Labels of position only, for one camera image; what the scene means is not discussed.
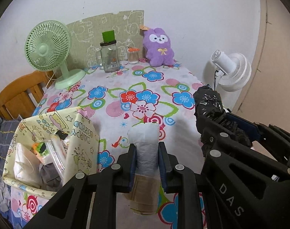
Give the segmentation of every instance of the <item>door frame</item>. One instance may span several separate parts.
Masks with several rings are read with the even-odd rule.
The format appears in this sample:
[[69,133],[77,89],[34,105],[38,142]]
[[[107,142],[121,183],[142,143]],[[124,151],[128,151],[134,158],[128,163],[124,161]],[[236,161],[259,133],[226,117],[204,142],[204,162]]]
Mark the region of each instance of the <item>door frame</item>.
[[267,0],[260,0],[260,23],[259,23],[259,32],[258,32],[258,39],[257,39],[257,45],[255,49],[254,58],[251,64],[251,77],[247,84],[242,88],[242,91],[232,109],[232,113],[236,114],[237,111],[240,109],[246,95],[248,94],[248,91],[250,89],[250,86],[253,82],[253,79],[255,77],[255,74],[257,72],[257,68],[260,62],[260,59],[262,57],[263,48],[265,45],[265,39],[266,39],[266,32],[267,32]]

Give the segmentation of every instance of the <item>white fan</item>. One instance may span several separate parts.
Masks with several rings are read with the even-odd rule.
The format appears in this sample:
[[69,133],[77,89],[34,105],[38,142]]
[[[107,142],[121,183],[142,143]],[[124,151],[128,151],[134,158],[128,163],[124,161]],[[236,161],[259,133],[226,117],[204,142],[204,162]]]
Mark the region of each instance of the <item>white fan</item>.
[[250,79],[251,65],[241,53],[226,55],[221,50],[216,50],[211,61],[218,70],[215,74],[216,83],[225,91],[242,89]]

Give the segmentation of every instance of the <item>white wall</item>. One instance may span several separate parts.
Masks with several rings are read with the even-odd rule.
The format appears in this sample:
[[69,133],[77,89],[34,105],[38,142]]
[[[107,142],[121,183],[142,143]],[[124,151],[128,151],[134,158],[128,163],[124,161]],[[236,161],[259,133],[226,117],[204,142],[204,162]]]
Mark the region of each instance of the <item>white wall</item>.
[[[204,83],[212,84],[214,70],[207,62],[218,48],[226,53],[241,52],[253,60],[259,0],[14,0],[0,19],[0,91],[33,71],[25,59],[24,44],[36,24],[48,19],[68,24],[133,9],[145,11],[146,26],[166,31],[175,58]],[[232,108],[238,95],[222,97]]]

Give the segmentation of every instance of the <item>black jar lid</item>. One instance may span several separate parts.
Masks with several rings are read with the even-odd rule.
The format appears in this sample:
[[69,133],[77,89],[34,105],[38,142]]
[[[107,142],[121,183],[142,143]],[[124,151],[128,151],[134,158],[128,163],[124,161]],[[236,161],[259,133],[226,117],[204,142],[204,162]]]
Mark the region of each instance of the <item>black jar lid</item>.
[[113,45],[116,44],[116,40],[110,41],[110,42],[101,42],[100,46],[107,46],[107,45]]

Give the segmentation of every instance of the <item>yellow bow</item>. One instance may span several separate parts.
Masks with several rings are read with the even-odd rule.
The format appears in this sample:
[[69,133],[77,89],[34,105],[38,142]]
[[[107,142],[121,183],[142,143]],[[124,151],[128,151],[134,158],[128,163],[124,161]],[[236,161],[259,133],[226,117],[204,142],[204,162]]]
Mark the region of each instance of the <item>yellow bow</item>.
[[166,51],[167,51],[166,48],[164,48],[164,49],[159,48],[159,49],[158,49],[158,52],[161,52],[161,55],[163,55],[163,54],[166,55],[166,53],[165,53]]

